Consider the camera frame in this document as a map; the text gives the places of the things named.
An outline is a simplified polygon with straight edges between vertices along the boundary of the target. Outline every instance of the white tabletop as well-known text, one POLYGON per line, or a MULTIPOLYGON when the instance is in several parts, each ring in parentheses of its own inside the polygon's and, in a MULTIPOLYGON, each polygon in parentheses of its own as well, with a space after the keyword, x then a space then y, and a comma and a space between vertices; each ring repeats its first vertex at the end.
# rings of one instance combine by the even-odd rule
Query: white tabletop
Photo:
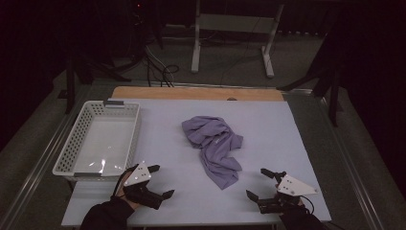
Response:
MULTIPOLYGON (((141 105, 142 124, 133 165, 146 161, 160 165, 147 187, 161 194, 174 189, 159 210, 141 207, 128 219, 130 226, 244 225, 279 222, 278 215, 262 215, 246 190, 270 198, 276 180, 261 168, 287 172, 316 188, 307 195, 314 215, 331 220, 322 190, 308 159, 300 133, 286 102, 223 102, 202 100, 125 99, 141 105), (193 149, 181 123, 194 116, 221 117, 238 135, 242 148, 230 151, 242 172, 236 184, 221 191, 205 174, 199 149, 193 149)), ((109 199, 115 182, 78 182, 66 210, 63 226, 78 226, 88 210, 109 199)))

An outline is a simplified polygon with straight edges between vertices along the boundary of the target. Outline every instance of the hand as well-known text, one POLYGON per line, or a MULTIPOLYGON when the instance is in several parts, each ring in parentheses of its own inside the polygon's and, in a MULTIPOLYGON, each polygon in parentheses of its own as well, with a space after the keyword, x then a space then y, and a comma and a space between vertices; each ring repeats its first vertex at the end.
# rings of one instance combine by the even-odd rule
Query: hand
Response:
POLYGON ((132 174, 132 172, 127 172, 123 176, 123 179, 122 179, 122 182, 121 182, 121 185, 120 185, 120 189, 116 193, 116 196, 118 196, 119 198, 125 200, 128 203, 128 205, 131 206, 131 208, 135 210, 136 208, 140 207, 140 204, 139 203, 134 203, 131 200, 127 199, 125 197, 124 190, 123 190, 124 182, 131 176, 131 174, 132 174))

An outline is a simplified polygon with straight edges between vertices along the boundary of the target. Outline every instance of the gray carpet floor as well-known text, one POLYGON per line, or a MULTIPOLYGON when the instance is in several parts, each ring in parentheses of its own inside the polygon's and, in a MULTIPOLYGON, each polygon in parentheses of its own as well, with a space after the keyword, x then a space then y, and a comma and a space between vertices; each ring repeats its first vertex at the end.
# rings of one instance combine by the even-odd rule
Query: gray carpet floor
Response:
MULTIPOLYGON (((148 48, 165 65, 179 66, 179 72, 173 74, 175 86, 199 84, 273 88, 304 76, 323 42, 321 38, 307 35, 278 35, 276 45, 271 50, 276 76, 270 80, 265 77, 259 51, 265 41, 259 37, 256 41, 239 42, 237 45, 203 47, 197 74, 191 73, 192 39, 165 38, 164 50, 159 49, 156 43, 148 48)), ((126 60, 117 58, 116 62, 126 60)), ((132 79, 132 82, 123 83, 101 77, 92 85, 78 84, 78 106, 72 113, 75 115, 83 101, 106 100, 117 85, 147 85, 145 62, 121 74, 132 79)), ((307 93, 306 89, 311 89, 314 83, 308 82, 300 87, 303 90, 284 93, 283 96, 292 109, 332 222, 348 230, 406 229, 405 200, 352 107, 345 89, 340 89, 338 127, 333 127, 327 119, 324 100, 307 93)), ((62 73, 55 79, 54 91, 0 153, 0 218, 4 219, 15 204, 20 205, 18 210, 21 211, 11 212, 14 215, 11 229, 65 229, 60 223, 71 191, 63 178, 52 174, 61 149, 60 143, 66 139, 66 134, 57 135, 56 131, 60 130, 60 124, 72 122, 68 117, 74 117, 64 114, 66 101, 57 98, 64 87, 62 73), (43 168, 43 173, 33 184, 26 178, 32 172, 37 172, 37 162, 41 163, 39 166, 43 168), (28 190, 28 185, 32 185, 31 192, 21 195, 21 191, 28 190)), ((330 223, 326 223, 326 226, 339 229, 330 223)))

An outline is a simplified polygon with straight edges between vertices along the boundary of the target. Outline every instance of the crumpled towel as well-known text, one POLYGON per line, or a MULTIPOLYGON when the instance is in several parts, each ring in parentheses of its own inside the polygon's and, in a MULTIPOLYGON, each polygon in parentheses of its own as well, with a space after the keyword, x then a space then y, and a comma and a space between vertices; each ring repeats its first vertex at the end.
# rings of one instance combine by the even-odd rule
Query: crumpled towel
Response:
POLYGON ((241 148, 242 136, 233 133, 222 118, 196 116, 182 123, 183 131, 192 146, 201 149, 200 160, 206 175, 221 189, 238 181, 242 168, 230 150, 241 148))

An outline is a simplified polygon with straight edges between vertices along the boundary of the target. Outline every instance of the purple cloth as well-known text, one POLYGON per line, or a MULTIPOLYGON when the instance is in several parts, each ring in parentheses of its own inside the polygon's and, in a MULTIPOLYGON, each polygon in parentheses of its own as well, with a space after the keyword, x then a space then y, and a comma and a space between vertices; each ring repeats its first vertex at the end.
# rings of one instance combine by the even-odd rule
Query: purple cloth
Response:
POLYGON ((206 175, 221 189, 238 181, 242 168, 230 150, 241 148, 242 136, 233 133, 222 118, 197 116, 182 123, 192 146, 201 149, 200 160, 206 175))

